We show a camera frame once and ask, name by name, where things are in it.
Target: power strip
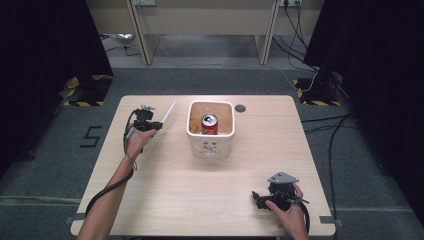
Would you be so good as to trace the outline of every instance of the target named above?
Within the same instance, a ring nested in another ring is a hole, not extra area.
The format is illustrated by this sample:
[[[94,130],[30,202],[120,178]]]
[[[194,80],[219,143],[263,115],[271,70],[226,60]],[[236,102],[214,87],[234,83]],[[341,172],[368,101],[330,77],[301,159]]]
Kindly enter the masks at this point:
[[[285,0],[281,0],[280,2],[280,7],[284,7],[284,1]],[[287,0],[289,2],[289,4],[287,5],[287,7],[297,7],[297,6],[302,6],[302,0]]]

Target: red can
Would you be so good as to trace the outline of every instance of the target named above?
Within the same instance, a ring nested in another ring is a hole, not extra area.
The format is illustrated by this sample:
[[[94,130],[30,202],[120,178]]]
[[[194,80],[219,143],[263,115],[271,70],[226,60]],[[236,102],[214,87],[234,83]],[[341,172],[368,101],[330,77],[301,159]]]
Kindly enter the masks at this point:
[[[202,117],[202,134],[218,134],[218,118],[213,114],[206,114]]]

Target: desk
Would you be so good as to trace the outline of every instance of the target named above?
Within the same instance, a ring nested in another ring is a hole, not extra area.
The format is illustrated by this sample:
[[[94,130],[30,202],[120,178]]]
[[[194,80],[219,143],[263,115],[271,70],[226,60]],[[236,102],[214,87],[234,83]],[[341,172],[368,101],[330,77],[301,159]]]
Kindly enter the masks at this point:
[[[222,160],[193,157],[186,121],[190,103],[219,100],[246,111],[236,112],[230,156]],[[268,195],[267,178],[278,171],[300,179],[311,216],[311,236],[328,236],[333,224],[312,155],[289,96],[125,96],[122,98],[88,182],[78,213],[109,181],[123,157],[122,135],[132,110],[155,107],[160,121],[176,106],[137,159],[111,235],[125,236],[281,236],[276,216],[259,210],[251,192]],[[71,227],[78,234],[81,220]]]

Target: black tape mark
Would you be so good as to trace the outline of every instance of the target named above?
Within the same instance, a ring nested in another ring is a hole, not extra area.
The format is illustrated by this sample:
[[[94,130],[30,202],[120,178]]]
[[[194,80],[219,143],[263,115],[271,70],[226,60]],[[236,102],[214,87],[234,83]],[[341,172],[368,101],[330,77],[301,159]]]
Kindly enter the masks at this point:
[[[80,145],[80,148],[91,148],[91,147],[96,147],[97,146],[97,142],[99,141],[99,136],[89,136],[90,135],[90,131],[91,129],[100,129],[102,128],[102,126],[90,126],[88,127],[87,133],[85,134],[84,139],[95,139],[94,144],[92,145]]]

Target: hand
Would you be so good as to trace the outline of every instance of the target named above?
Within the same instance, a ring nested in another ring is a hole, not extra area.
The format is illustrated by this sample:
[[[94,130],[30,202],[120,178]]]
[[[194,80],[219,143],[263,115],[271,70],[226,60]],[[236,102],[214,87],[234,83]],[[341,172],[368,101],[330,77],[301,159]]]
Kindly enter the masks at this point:
[[[140,132],[134,128],[133,131],[128,139],[127,155],[132,161],[135,161],[149,139],[156,134],[156,130],[152,129],[146,132]]]
[[[303,198],[303,192],[300,190],[299,186],[293,183],[293,187],[296,190],[296,195]],[[281,210],[275,203],[269,200],[267,200],[265,204],[280,220],[280,223],[277,225],[279,228],[284,228],[295,240],[308,239],[304,214],[299,204],[291,204],[290,208],[286,212]]]

